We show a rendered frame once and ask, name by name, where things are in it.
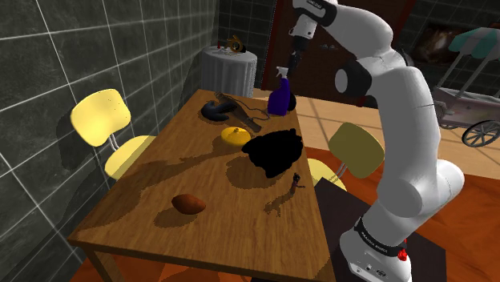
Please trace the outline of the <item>round table with white cloth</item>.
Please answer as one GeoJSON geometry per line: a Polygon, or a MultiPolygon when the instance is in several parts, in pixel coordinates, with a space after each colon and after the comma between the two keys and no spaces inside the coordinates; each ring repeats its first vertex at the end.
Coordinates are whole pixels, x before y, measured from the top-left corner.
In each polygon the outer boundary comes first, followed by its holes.
{"type": "Polygon", "coordinates": [[[257,56],[233,35],[225,46],[208,46],[202,50],[200,88],[251,98],[256,67],[257,56]]]}

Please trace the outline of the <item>wooden table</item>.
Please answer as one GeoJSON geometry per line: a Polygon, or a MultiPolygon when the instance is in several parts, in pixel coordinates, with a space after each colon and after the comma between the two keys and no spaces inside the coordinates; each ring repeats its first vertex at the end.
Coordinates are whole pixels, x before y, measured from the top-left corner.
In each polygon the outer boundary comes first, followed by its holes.
{"type": "Polygon", "coordinates": [[[127,172],[69,235],[105,282],[122,282],[114,256],[130,256],[280,282],[337,282],[308,160],[268,179],[238,147],[224,143],[223,123],[201,107],[197,91],[127,172]],[[291,190],[300,175],[303,188],[291,190]],[[206,203],[195,215],[171,200],[206,203]]]}

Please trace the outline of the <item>dark wall picture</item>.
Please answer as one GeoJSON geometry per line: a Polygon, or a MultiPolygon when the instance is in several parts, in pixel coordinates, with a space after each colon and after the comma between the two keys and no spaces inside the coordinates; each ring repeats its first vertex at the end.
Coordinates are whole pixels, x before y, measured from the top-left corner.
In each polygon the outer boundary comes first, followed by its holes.
{"type": "Polygon", "coordinates": [[[449,45],[456,35],[469,29],[461,26],[430,22],[417,40],[411,58],[414,62],[434,65],[450,65],[458,56],[449,50],[449,45]]]}

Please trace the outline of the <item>dark red door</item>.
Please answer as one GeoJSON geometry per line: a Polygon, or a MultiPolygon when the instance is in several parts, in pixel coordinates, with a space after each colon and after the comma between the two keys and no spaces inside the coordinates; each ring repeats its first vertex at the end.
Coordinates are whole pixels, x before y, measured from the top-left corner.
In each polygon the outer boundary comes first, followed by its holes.
{"type": "MultiPolygon", "coordinates": [[[[416,2],[416,0],[337,1],[341,5],[368,10],[383,18],[393,29],[394,38],[398,37],[416,2]]],[[[288,32],[296,25],[297,19],[298,17],[292,8],[292,0],[276,0],[262,74],[260,87],[262,90],[274,91],[280,85],[280,79],[276,76],[276,68],[288,65],[293,40],[288,32]]],[[[298,67],[288,79],[291,92],[296,96],[347,104],[356,103],[356,99],[338,93],[334,83],[337,69],[351,58],[355,58],[355,56],[340,46],[322,27],[318,26],[308,48],[301,55],[298,67]]]]}

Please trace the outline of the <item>yellow chair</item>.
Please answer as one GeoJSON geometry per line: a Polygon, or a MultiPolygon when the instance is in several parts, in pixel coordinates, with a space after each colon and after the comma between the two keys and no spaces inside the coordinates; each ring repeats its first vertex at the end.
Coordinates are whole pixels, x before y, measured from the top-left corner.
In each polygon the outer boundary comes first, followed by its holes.
{"type": "Polygon", "coordinates": [[[370,176],[384,161],[385,150],[379,141],[364,128],[343,123],[329,140],[329,150],[341,161],[336,172],[319,159],[308,158],[314,185],[321,179],[347,191],[341,177],[346,171],[358,179],[370,176]]]}
{"type": "Polygon", "coordinates": [[[71,111],[71,124],[80,137],[92,147],[109,143],[111,156],[104,171],[112,179],[120,179],[155,139],[140,135],[118,145],[114,133],[131,123],[131,112],[116,89],[105,89],[88,95],[71,111]]]}

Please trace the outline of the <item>cart with teal canopy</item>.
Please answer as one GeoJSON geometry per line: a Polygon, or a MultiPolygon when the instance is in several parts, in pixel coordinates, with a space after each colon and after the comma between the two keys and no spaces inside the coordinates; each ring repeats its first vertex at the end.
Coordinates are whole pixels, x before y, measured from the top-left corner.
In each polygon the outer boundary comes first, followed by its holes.
{"type": "Polygon", "coordinates": [[[479,27],[454,37],[448,50],[458,56],[432,90],[437,122],[440,127],[465,130],[462,142],[468,147],[483,147],[500,138],[500,91],[494,96],[469,92],[467,89],[484,66],[500,61],[500,30],[479,27]],[[459,90],[443,86],[463,56],[480,58],[482,63],[459,90]]]}

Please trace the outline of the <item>large black lumpy object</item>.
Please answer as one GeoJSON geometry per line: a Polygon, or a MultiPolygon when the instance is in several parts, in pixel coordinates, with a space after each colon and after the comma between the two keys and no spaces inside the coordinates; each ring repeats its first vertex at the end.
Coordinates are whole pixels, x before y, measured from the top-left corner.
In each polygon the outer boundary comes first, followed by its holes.
{"type": "Polygon", "coordinates": [[[271,179],[287,171],[300,158],[303,147],[302,138],[291,128],[257,136],[243,145],[241,151],[271,179]]]}

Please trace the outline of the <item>dark blue curved object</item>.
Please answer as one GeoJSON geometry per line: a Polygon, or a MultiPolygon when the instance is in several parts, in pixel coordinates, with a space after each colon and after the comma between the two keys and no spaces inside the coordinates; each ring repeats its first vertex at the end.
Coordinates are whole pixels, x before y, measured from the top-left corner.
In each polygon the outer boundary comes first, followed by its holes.
{"type": "Polygon", "coordinates": [[[219,122],[229,119],[227,113],[235,109],[236,105],[230,102],[215,105],[214,101],[210,101],[201,108],[200,112],[204,118],[219,122]]]}

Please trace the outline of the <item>dark robot stand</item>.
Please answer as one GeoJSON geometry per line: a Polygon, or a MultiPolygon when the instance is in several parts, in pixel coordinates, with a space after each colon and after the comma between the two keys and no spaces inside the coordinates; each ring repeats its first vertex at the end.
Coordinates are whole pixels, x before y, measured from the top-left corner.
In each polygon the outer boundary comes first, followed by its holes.
{"type": "MultiPolygon", "coordinates": [[[[369,209],[369,205],[326,179],[316,184],[315,192],[337,282],[366,282],[349,270],[340,251],[339,239],[369,209]]],[[[407,244],[413,282],[447,282],[446,251],[443,248],[416,232],[408,237],[407,244]]]]}

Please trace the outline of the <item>brown potato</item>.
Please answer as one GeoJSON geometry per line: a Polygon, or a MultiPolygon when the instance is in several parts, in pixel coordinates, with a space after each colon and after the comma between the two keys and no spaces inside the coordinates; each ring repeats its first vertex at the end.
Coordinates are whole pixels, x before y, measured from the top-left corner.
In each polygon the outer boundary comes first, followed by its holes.
{"type": "Polygon", "coordinates": [[[173,207],[185,215],[195,215],[206,208],[206,203],[191,194],[181,194],[172,198],[173,207]]]}

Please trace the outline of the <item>yellow domed lid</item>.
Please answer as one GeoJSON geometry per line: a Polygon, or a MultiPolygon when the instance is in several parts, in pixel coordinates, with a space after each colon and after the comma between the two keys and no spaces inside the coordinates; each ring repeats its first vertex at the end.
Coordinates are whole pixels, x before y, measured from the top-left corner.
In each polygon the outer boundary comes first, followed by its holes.
{"type": "Polygon", "coordinates": [[[243,146],[250,139],[251,135],[248,131],[241,127],[227,127],[221,131],[221,139],[232,146],[243,146]]]}

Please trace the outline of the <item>purple spray bottle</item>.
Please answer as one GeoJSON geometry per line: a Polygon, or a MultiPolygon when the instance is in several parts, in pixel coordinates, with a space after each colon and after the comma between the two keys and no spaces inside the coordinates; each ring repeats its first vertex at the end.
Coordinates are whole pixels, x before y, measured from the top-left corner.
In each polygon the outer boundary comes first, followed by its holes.
{"type": "Polygon", "coordinates": [[[277,75],[280,76],[280,87],[274,90],[268,97],[268,113],[270,115],[284,116],[288,112],[290,101],[290,89],[288,81],[288,68],[278,66],[277,75]]]}

